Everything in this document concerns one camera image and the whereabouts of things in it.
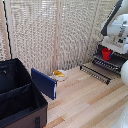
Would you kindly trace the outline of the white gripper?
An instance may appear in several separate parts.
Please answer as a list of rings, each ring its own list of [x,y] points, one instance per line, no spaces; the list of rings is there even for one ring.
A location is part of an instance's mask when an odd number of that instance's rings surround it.
[[[117,38],[105,36],[102,45],[120,54],[125,54],[128,52],[128,37]]]

